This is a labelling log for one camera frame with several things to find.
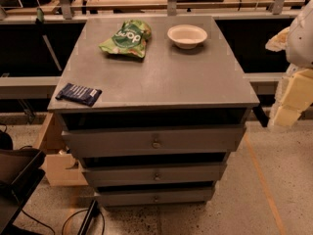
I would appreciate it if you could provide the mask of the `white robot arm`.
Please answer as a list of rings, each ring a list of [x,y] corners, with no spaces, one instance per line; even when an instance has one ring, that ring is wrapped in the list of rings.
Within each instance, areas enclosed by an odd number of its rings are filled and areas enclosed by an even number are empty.
[[[313,0],[265,44],[273,52],[286,51],[290,63],[278,83],[270,126],[290,127],[313,104]]]

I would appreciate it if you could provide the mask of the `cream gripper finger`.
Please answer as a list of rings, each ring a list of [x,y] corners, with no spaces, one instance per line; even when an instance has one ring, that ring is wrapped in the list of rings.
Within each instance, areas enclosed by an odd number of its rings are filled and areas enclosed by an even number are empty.
[[[270,127],[291,127],[313,104],[313,70],[291,68],[279,81]]]

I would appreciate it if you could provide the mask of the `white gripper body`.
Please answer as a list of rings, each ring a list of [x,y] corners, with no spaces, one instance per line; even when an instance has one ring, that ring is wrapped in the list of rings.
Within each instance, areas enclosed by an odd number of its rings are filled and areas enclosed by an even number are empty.
[[[278,32],[267,41],[267,43],[265,44],[265,48],[273,52],[285,50],[287,48],[289,32],[289,27],[282,29],[280,32]]]

